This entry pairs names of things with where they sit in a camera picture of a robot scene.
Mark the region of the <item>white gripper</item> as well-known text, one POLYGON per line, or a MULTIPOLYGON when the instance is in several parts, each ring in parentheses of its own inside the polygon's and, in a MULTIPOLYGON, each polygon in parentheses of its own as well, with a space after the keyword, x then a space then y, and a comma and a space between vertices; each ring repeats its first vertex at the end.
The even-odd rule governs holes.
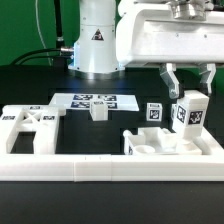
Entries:
POLYGON ((224 64, 224 13, 205 21, 177 20, 169 6, 133 6, 116 29, 116 56, 123 66, 161 64, 160 76, 171 99, 181 96, 176 64, 199 64, 200 91, 212 94, 216 65, 224 64))

